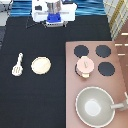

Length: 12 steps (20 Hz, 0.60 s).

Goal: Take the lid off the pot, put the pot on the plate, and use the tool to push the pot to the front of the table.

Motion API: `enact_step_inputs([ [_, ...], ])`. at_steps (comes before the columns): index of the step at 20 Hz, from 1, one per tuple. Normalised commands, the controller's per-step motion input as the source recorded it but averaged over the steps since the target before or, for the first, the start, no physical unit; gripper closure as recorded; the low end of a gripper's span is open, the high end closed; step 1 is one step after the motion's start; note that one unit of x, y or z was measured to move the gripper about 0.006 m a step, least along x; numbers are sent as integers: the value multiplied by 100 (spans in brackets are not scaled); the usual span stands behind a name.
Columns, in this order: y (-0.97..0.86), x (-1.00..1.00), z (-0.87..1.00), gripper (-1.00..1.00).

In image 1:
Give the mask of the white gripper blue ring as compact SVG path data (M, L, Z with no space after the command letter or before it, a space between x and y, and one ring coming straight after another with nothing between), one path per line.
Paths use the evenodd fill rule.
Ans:
M46 20L47 27L60 27L63 26L64 21L61 19L60 13L49 13Z

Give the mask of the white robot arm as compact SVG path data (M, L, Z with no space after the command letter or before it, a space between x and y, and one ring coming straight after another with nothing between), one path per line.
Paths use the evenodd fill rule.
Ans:
M69 0L32 0L32 18L46 27L65 26L75 20L77 5Z

